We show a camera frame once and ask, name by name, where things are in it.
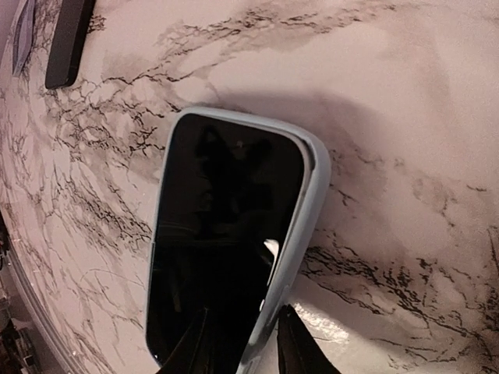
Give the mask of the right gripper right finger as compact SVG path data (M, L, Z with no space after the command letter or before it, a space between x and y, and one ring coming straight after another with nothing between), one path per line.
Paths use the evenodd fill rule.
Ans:
M278 314L278 370L284 374L340 374L291 305Z

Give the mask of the light blue phone case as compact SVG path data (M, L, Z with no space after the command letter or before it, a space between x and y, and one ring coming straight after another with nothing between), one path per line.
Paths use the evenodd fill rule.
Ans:
M236 373L253 373L261 360L264 348L271 336L278 336L278 314L283 305L288 303L288 293L290 292L304 254L309 246L314 228L317 224L320 210L323 206L325 196L330 185L330 160L325 145L312 133L301 129L298 126L274 119L258 117L235 111L227 111L216 108L191 107L182 110L172 126L167 149L165 152L164 170L161 177L161 186L165 165L167 162L168 148L171 142L173 129L178 120L186 114L200 114L210 118L221 119L234 122L240 125L248 125L258 129L280 132L296 139L303 148L306 165L306 176L303 180L302 190L293 214L288 236L278 253L278 260L274 265L273 273L268 281L267 294L260 305L260 314L249 337L248 344L242 353ZM151 237L150 245L150 270L147 294L150 290L150 272L152 270L152 259L154 249L154 234L157 225L157 212L161 187L158 193L158 204L155 213L155 226Z

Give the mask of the black phone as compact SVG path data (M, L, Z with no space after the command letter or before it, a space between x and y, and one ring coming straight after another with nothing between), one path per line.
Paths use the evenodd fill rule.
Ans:
M303 148L291 136L200 114L178 120L147 308L147 346L159 364L200 317L214 328L216 372L236 371L305 176Z
M95 2L62 1L44 81L48 90L75 83Z

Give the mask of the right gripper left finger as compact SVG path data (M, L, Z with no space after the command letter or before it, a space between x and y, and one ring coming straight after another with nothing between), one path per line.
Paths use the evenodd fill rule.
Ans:
M236 373L241 353L223 331L213 312L199 311L166 363L157 371L168 373Z

